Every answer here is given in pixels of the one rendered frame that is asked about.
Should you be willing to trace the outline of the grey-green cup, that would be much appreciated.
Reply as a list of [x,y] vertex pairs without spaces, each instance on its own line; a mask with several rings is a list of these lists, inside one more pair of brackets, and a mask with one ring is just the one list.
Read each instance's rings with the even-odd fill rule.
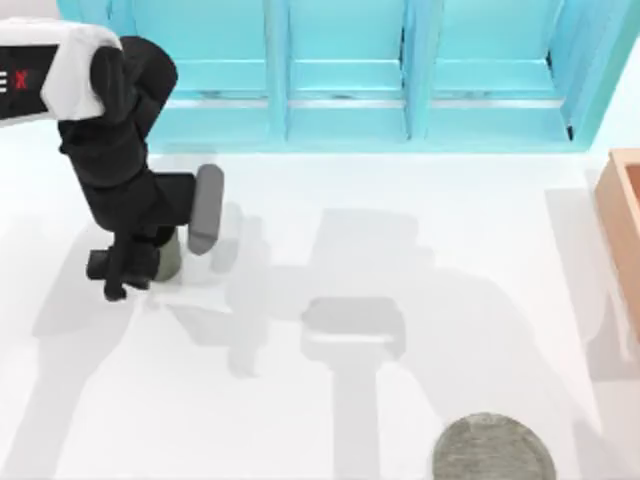
[[167,282],[173,279],[180,271],[182,265],[182,253],[179,237],[174,233],[172,237],[158,249],[159,262],[154,276],[155,282]]

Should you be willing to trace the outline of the pale grey rounded box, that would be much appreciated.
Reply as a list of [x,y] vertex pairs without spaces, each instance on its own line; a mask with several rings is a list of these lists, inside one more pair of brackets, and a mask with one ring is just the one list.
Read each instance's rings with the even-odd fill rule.
[[215,164],[201,165],[196,174],[187,247],[194,255],[208,253],[219,237],[224,194],[224,173]]

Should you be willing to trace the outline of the light blue rack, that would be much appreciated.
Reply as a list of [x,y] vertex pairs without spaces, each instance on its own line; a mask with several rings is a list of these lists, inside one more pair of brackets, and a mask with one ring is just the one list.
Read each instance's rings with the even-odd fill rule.
[[56,0],[175,60],[157,152],[581,152],[640,0]]

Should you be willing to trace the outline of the grey-green round coaster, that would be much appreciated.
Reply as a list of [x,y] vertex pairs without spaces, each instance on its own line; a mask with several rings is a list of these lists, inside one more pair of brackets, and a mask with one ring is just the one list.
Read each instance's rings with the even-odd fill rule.
[[553,457],[527,425],[477,412],[451,422],[434,444],[432,480],[558,480]]

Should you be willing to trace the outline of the shallow salmon-coloured box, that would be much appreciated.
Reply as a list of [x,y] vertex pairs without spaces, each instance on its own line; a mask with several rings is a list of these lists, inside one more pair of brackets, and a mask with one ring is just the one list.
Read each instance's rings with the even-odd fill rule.
[[640,147],[609,151],[594,195],[629,324],[640,344]]

